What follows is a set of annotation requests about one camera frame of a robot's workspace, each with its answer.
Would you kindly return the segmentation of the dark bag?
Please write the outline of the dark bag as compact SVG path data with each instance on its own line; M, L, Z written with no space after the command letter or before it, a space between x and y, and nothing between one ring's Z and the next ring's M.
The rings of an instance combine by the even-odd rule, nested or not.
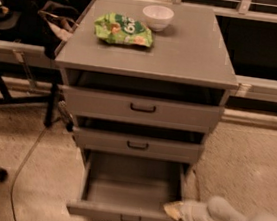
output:
M55 59L55 49L61 42L68 41L73 33L73 26L80 16L77 9L71 5L63 5L55 1L47 1L38 11L42 20L42 39L46 57Z

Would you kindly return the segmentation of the grey drawer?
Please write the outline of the grey drawer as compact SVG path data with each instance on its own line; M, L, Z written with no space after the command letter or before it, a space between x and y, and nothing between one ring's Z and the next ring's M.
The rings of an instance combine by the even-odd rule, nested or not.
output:
M67 109L97 119L208 132L223 114L221 106L123 95L65 86Z
M185 163L92 152L71 215L107 221L174 221L163 205L184 199Z
M76 144L87 150L119 153L184 163L196 163L203 153L200 144L170 141L105 131L75 128L73 131Z

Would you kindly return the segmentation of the green snack bag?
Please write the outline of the green snack bag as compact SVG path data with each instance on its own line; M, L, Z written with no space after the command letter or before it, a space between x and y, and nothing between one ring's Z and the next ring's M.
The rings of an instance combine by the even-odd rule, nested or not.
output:
M94 21L94 31L102 41L118 45L151 47L153 36L143 22L134 18L109 12Z

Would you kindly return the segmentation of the black table frame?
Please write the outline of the black table frame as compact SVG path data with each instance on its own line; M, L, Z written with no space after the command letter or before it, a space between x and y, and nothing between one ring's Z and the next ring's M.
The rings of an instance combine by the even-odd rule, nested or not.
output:
M57 77L53 76L53 78L49 79L48 82L51 85L49 89L49 93L47 95L38 95L38 96L20 96L13 97L9 92L7 84L3 80L3 73L0 69L0 106L1 105L19 105L19 104L33 104L33 103L46 103L47 111L45 113L45 118L43 124L48 128L52 125L53 122L53 114L54 114L54 105L55 99L58 93L58 83Z

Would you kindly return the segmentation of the grey top drawer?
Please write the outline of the grey top drawer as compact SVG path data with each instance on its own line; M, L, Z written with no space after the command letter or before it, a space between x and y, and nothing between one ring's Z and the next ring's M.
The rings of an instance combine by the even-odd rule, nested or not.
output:
M65 86L67 109L97 119L208 132L223 114L221 106L123 95Z

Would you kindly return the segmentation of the grey drawer cabinet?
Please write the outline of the grey drawer cabinet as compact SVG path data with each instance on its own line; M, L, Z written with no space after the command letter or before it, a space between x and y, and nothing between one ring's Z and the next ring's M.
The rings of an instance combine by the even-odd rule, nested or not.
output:
M215 14L175 6L173 21L150 48L102 42L94 21L108 12L141 19L143 1L96 0L56 58L63 86L224 107L237 84ZM204 146L208 132L73 115L74 129L121 133Z

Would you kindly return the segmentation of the white bowl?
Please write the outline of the white bowl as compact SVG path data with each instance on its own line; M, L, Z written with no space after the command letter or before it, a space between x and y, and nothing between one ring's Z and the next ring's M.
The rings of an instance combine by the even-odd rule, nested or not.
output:
M162 31L174 17L174 12L168 7L161 5L149 5L143 8L142 12L146 25L153 31Z

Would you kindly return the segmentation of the grey middle drawer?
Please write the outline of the grey middle drawer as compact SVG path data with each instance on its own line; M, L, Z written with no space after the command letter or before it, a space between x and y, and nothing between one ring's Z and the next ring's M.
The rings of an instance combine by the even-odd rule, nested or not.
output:
M76 144L87 150L119 153L184 163L196 163L203 153L200 144L170 141L105 131L75 128L73 131Z

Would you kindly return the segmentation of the grey bottom drawer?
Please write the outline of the grey bottom drawer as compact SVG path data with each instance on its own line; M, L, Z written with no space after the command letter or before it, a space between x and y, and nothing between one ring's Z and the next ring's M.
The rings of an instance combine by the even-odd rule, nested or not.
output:
M71 215L107 221L174 221L163 205L184 199L185 163L92 152Z

